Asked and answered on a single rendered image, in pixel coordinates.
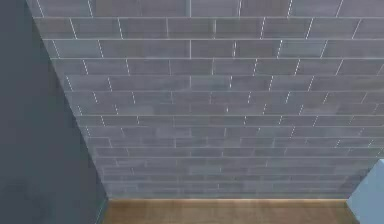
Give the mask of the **pale blue block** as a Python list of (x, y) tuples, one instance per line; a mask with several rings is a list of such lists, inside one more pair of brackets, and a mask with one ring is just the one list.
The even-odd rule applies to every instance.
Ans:
[(384, 159), (359, 183), (347, 205), (360, 224), (384, 224)]

